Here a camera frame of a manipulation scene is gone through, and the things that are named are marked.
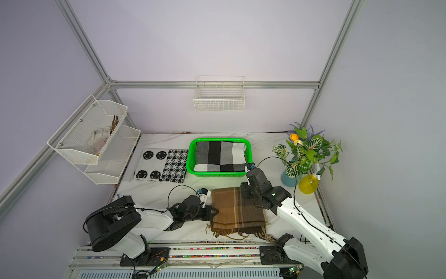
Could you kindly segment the brown plaid scarf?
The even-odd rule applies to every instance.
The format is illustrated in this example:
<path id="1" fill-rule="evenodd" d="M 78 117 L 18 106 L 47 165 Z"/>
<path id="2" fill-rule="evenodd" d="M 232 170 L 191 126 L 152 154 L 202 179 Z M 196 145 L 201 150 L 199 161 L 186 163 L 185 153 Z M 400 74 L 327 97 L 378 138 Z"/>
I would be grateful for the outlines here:
<path id="1" fill-rule="evenodd" d="M 207 226 L 213 236 L 244 241 L 256 237 L 269 243 L 276 238 L 267 233 L 267 221 L 262 208 L 253 199 L 245 199 L 238 187 L 215 189 L 211 192 L 212 206 L 218 210 Z"/>

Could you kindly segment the black white checked scarf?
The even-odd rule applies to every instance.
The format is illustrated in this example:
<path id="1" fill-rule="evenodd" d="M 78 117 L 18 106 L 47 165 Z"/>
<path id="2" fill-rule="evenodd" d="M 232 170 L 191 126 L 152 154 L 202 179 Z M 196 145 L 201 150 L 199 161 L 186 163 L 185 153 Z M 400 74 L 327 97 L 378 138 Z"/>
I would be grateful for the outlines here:
<path id="1" fill-rule="evenodd" d="M 196 143 L 195 172 L 244 172 L 246 144 L 233 141 L 200 141 Z"/>

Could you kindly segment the green plastic basket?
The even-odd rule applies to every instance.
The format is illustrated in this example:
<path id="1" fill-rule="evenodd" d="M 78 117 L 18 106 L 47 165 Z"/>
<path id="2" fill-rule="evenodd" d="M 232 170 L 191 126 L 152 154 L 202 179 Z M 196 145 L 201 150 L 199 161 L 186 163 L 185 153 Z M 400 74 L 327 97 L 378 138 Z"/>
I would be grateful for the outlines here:
<path id="1" fill-rule="evenodd" d="M 246 151 L 245 151 L 245 157 L 246 157 L 246 163 L 252 163 L 253 162 L 253 156 L 252 156 L 252 145 L 251 143 L 243 138 L 197 138 L 194 139 L 190 145 L 189 145 L 189 155 L 187 159 L 187 171 L 190 174 L 196 175 L 198 177 L 240 177 L 245 175 L 244 172 L 238 172 L 238 173 L 224 173 L 224 172 L 195 172 L 194 166 L 196 164 L 196 143 L 200 141 L 233 141 L 236 143 L 245 143 L 246 144 Z"/>

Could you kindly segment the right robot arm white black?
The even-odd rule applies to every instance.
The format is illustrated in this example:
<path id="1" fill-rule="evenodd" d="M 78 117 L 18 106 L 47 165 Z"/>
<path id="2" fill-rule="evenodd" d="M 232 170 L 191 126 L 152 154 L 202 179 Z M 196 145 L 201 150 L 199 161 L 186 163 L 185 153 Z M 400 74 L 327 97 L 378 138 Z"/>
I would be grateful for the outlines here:
<path id="1" fill-rule="evenodd" d="M 359 240 L 346 239 L 326 227 L 303 209 L 290 192 L 272 186 L 254 163 L 247 164 L 245 171 L 247 182 L 240 185 L 243 195 L 287 221 L 311 243 L 307 245 L 290 234 L 283 235 L 279 246 L 290 260 L 302 263 L 325 279 L 367 278 L 367 260 Z"/>

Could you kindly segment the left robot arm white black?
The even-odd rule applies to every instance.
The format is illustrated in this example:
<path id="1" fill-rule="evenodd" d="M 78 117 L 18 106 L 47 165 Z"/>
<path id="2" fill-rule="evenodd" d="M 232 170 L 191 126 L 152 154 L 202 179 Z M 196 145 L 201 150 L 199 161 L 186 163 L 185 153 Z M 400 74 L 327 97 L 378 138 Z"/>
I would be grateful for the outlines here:
<path id="1" fill-rule="evenodd" d="M 113 249 L 132 260 L 153 256 L 147 238 L 140 229 L 174 231 L 191 221 L 211 221 L 219 210 L 205 204 L 201 195 L 191 195 L 166 210 L 143 208 L 125 195 L 88 215 L 82 225 L 92 250 Z"/>

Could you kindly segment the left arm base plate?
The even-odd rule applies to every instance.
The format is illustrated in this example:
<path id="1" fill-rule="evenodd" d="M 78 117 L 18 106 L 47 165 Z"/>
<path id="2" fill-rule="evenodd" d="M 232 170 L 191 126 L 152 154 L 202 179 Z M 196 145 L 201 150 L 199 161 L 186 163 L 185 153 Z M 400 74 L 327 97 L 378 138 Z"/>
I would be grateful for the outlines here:
<path id="1" fill-rule="evenodd" d="M 120 266 L 121 267 L 139 267 L 139 266 L 148 266 L 148 267 L 158 267 L 163 263 L 167 262 L 169 257 L 170 248 L 161 247 L 150 248 L 149 252 L 143 252 L 141 255 L 137 256 L 135 259 L 131 259 L 126 255 L 122 255 Z"/>

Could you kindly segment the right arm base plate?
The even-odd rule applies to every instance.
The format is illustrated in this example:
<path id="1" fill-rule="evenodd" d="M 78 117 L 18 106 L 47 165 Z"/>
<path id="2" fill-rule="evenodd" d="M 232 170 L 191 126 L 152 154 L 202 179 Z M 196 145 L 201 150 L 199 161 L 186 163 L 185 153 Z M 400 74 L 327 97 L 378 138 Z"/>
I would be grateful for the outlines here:
<path id="1" fill-rule="evenodd" d="M 297 265 L 300 262 L 291 260 L 281 246 L 260 246 L 262 265 Z"/>

